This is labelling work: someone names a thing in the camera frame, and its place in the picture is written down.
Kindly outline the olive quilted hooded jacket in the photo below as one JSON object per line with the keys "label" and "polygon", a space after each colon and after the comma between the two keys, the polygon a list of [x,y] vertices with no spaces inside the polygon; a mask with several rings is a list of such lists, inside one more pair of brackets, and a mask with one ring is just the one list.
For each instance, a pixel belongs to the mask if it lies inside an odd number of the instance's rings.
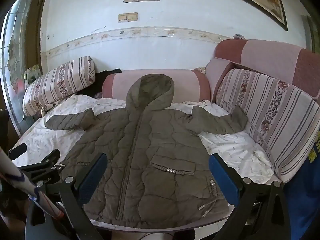
{"label": "olive quilted hooded jacket", "polygon": [[108,165],[91,200],[89,218],[139,229],[166,229],[213,218],[228,203],[209,170],[200,133],[234,134],[248,118],[236,107],[221,117],[194,106],[190,114],[171,109],[172,78],[149,74],[129,89],[125,107],[95,115],[54,115],[46,127],[81,129],[61,176],[76,175],[99,153]]}

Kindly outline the white blue patterned sleeve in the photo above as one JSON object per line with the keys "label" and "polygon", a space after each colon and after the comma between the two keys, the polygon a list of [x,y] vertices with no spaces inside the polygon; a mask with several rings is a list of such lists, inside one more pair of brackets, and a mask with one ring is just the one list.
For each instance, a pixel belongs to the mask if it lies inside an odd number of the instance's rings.
{"label": "white blue patterned sleeve", "polygon": [[29,198],[44,212],[55,219],[60,219],[64,213],[49,198],[33,184],[27,176],[9,159],[1,148],[1,174],[16,189],[26,193]]}

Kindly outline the white leaf print bedsheet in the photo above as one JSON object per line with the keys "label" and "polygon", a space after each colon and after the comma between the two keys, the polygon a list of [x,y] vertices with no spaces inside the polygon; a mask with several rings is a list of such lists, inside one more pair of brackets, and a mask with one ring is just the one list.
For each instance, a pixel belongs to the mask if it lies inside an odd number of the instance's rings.
{"label": "white leaf print bedsheet", "polygon": [[[22,135],[16,145],[25,143],[27,151],[15,159],[14,164],[25,166],[38,163],[54,149],[58,149],[60,158],[64,159],[83,135],[83,131],[53,131],[45,128],[44,124],[51,116],[76,114],[87,109],[92,109],[94,114],[98,115],[122,107],[125,107],[123,100],[94,99],[85,95],[71,96],[35,121]],[[241,177],[248,177],[253,182],[261,184],[269,184],[277,179],[265,151],[246,132],[227,135],[202,132],[200,138],[209,154],[219,154]]]}

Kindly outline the striped floral cushion left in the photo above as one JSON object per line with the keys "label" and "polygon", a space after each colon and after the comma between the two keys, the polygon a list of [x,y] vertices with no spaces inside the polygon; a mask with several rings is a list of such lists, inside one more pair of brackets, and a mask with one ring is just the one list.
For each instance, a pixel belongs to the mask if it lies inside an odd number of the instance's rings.
{"label": "striped floral cushion left", "polygon": [[43,106],[64,99],[94,82],[94,62],[90,56],[68,61],[29,85],[22,102],[23,113],[33,116]]}

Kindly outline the striped floral cushion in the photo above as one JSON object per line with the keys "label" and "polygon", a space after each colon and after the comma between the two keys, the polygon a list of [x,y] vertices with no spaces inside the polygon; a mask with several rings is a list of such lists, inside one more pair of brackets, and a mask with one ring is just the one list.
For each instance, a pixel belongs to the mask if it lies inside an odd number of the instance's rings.
{"label": "striped floral cushion", "polygon": [[68,61],[29,85],[22,102],[23,113],[33,116],[43,106],[64,99],[94,82],[94,62],[90,56]]}
{"label": "striped floral cushion", "polygon": [[319,130],[319,104],[301,89],[274,77],[232,69],[215,97],[228,112],[239,106],[246,131],[266,152],[276,176],[287,183],[308,157]]}

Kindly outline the leaf print blanket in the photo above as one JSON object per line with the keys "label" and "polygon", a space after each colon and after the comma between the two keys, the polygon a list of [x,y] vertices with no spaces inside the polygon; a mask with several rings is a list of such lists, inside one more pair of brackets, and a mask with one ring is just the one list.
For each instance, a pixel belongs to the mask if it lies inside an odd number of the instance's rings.
{"label": "leaf print blanket", "polygon": [[24,72],[24,83],[25,86],[28,87],[31,85],[35,80],[42,76],[40,67],[38,64],[33,65],[32,67],[28,68]]}

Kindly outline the striped floral cushion right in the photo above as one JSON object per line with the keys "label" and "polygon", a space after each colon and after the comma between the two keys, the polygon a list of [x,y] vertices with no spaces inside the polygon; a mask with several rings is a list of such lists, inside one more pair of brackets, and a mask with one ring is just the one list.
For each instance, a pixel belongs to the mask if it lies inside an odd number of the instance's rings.
{"label": "striped floral cushion right", "polygon": [[274,77],[232,69],[215,97],[228,112],[239,106],[246,131],[266,152],[276,176],[287,183],[308,157],[319,130],[319,104],[301,89]]}

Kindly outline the stained glass door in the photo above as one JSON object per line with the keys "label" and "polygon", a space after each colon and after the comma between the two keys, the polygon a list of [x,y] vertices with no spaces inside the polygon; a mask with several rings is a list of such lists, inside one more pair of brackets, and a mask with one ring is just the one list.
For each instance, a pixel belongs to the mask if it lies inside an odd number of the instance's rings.
{"label": "stained glass door", "polygon": [[22,108],[25,94],[25,32],[31,0],[16,0],[1,30],[1,85],[11,123],[19,137],[32,125]]}

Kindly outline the black garment behind bolster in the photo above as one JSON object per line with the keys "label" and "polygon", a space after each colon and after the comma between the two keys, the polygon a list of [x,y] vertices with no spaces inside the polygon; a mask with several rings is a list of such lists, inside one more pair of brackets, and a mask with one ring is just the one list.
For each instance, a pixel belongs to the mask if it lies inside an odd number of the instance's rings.
{"label": "black garment behind bolster", "polygon": [[76,95],[86,95],[92,98],[101,98],[101,92],[105,79],[112,74],[121,73],[121,69],[105,70],[95,74],[95,81],[88,87],[78,91]]}

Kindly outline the pink bolster cushion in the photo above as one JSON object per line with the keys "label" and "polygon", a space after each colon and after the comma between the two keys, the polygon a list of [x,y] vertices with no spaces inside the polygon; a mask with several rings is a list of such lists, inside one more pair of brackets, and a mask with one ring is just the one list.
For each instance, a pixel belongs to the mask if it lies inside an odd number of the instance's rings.
{"label": "pink bolster cushion", "polygon": [[125,100],[129,88],[135,81],[148,74],[164,74],[173,79],[175,92],[172,101],[174,103],[201,102],[212,99],[208,79],[195,69],[137,69],[110,74],[103,83],[102,97]]}

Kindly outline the pink sofa backrest cushion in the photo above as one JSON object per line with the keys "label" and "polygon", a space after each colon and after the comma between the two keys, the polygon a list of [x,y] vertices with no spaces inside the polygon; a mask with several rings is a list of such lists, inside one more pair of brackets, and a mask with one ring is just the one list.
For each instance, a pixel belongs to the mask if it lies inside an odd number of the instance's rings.
{"label": "pink sofa backrest cushion", "polygon": [[224,40],[206,66],[212,100],[224,76],[242,68],[296,86],[319,102],[319,55],[299,46],[265,40]]}

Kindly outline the beige wall switch plate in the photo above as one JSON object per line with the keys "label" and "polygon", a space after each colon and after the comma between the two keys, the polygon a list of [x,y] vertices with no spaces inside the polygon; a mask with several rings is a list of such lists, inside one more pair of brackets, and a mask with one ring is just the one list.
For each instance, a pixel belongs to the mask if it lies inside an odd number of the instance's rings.
{"label": "beige wall switch plate", "polygon": [[118,22],[135,22],[138,21],[138,12],[130,12],[118,15]]}

